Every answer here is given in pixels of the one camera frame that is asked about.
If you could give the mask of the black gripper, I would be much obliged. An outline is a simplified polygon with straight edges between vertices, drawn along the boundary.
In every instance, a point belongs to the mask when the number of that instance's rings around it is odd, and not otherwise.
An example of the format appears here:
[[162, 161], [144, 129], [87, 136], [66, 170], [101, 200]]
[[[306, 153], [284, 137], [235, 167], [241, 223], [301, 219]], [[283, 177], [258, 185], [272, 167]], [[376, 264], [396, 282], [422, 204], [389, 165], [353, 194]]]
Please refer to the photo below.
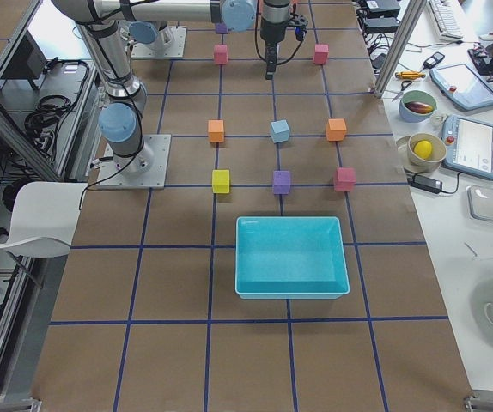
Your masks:
[[290, 20], [289, 0], [264, 0], [260, 36], [265, 42], [265, 79], [271, 80], [277, 69], [278, 46], [284, 40]]

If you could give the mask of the orange block near arm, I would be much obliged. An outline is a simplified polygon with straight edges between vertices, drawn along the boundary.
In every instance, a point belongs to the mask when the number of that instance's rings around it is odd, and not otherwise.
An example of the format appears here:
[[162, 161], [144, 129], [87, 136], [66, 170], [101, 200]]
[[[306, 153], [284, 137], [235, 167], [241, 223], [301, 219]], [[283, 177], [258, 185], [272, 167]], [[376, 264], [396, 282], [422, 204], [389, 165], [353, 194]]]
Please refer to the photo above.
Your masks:
[[225, 140], [224, 121], [221, 119], [210, 119], [208, 121], [208, 139], [210, 142], [219, 143]]

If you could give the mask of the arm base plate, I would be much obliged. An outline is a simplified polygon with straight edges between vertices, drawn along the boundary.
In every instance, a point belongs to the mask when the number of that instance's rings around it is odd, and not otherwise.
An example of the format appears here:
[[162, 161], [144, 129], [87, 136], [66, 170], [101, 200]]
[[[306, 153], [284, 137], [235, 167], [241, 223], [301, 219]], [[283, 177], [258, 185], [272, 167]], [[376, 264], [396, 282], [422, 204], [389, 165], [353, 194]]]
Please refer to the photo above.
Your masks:
[[131, 57], [134, 59], [179, 59], [183, 58], [186, 42], [186, 27], [166, 26], [157, 29], [151, 24], [135, 22], [129, 33], [134, 41]]
[[163, 189], [171, 139], [170, 134], [143, 135], [143, 149], [130, 165], [129, 159], [114, 156], [107, 143], [104, 156], [112, 159], [100, 164], [98, 186], [107, 190]]

